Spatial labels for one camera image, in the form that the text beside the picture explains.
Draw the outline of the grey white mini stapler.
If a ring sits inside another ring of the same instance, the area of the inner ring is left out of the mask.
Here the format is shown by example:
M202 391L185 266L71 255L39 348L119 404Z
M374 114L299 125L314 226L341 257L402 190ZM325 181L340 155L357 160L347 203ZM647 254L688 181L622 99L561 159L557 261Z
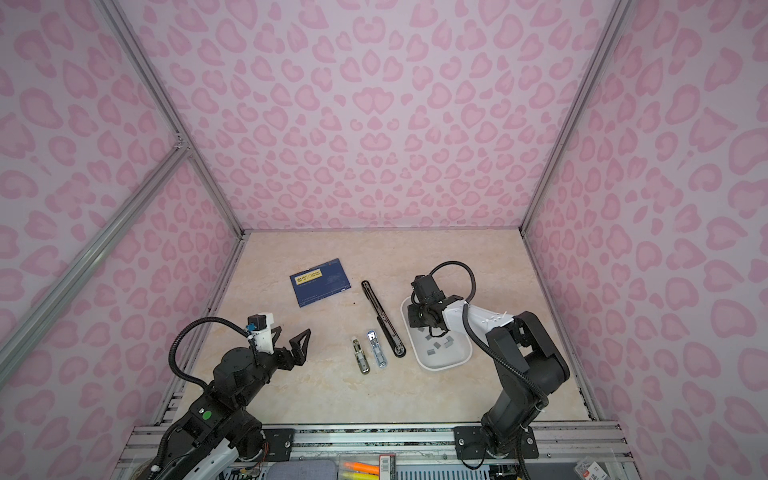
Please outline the grey white mini stapler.
M369 362L367 360L367 357L365 355L365 352L362 349L362 346L359 340L355 337L352 338L352 346L353 346L354 357L360 372L363 375L369 374L370 373Z

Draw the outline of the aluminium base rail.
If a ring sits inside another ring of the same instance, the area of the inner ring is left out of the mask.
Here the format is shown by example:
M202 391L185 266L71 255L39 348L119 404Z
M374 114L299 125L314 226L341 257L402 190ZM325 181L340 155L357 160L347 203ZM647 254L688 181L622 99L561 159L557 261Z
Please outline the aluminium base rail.
M185 416L167 427L138 427L121 454L115 479L222 479L241 468L260 478L294 461L315 473L328 462L370 461L385 479L418 466L444 468L444 478L560 479L591 464L610 479L639 476L614 422L534 421L499 433L481 423L263 425Z

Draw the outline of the orange marker pen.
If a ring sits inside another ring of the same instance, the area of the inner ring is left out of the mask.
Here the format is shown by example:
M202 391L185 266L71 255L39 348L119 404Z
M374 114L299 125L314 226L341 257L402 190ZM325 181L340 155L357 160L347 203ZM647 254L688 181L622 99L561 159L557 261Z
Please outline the orange marker pen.
M344 462L343 466L351 471L368 475L380 475L380 468L375 465L360 463L360 462Z

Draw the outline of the blue book yellow label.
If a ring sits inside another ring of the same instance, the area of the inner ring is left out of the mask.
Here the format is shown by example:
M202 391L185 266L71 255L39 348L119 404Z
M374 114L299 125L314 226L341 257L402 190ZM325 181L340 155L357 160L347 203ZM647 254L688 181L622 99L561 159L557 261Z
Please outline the blue book yellow label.
M338 258L293 274L290 281L300 308L351 288Z

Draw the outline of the white plastic tray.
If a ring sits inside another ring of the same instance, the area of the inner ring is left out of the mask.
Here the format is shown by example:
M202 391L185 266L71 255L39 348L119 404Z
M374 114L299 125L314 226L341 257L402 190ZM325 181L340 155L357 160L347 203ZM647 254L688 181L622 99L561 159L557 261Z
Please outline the white plastic tray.
M441 337L433 336L428 327L411 327L408 306L411 300L402 301L400 309L412 350L420 367L429 372L440 372L466 364L472 357L473 346L469 337L460 332L444 331Z

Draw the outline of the grey foam pad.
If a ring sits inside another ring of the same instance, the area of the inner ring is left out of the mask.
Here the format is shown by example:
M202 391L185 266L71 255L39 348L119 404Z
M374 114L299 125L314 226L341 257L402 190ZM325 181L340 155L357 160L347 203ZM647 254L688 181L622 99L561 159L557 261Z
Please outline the grey foam pad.
M337 480L338 467L331 460L299 460L270 466L266 480Z

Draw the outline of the yellow marker pen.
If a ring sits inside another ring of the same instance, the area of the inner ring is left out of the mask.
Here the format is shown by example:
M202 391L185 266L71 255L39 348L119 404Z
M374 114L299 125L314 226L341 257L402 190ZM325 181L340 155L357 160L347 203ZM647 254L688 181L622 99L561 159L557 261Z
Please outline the yellow marker pen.
M343 480L379 480L379 476L374 474L362 473L362 472L344 471L342 473L342 479Z

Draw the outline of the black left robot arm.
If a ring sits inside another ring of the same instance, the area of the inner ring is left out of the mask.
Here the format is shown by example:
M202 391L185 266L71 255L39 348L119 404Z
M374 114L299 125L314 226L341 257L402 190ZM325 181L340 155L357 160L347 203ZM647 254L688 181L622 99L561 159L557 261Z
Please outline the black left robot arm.
M177 363L182 340L195 328L218 324L246 339L228 350L204 381ZM264 461L268 456L263 424L247 411L256 395L279 370L305 364L311 331L306 329L277 347L282 328L269 314L254 314L244 327L217 316L192 321L174 339L168 363L179 379L202 389L187 412L162 435L155 455L137 472L137 479L223 479L239 460Z

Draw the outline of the black long stapler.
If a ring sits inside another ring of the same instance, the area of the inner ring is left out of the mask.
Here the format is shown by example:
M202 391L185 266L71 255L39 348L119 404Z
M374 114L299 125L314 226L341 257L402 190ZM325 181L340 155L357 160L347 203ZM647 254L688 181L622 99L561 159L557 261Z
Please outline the black long stapler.
M361 287L363 289L363 292L366 296L366 298L371 303L375 313L376 318L379 323L379 326L381 327L384 336L392 349L394 355L396 358L403 358L406 353L406 347L404 342L402 341L401 337L397 333L396 329L394 328L394 325L392 324L391 320L389 319L389 316L385 312L380 300L376 296L372 285L368 280L363 280L361 282Z

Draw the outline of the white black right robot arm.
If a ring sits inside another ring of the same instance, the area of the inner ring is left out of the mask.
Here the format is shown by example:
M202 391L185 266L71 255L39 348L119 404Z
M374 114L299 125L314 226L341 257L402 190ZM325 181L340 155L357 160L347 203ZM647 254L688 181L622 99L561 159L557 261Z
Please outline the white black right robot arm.
M465 270L470 280L466 297L446 295L435 274L444 267ZM570 378L570 369L543 323L534 313L497 313L472 304L477 283L471 268L446 261L413 282L407 321L411 327L458 332L493 360L501 393L480 421L480 447L496 458L514 454L530 458L531 424L549 405L549 396Z

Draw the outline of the light blue mini stapler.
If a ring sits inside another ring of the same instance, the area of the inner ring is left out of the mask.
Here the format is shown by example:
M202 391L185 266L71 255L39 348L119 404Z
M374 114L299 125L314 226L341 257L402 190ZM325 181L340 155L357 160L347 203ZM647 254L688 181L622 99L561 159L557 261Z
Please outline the light blue mini stapler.
M388 366L388 361L386 359L381 343L379 341L378 334L376 333L375 330L369 330L367 332L367 338L371 345L371 349L374 354L374 358L377 366L381 369L386 368Z

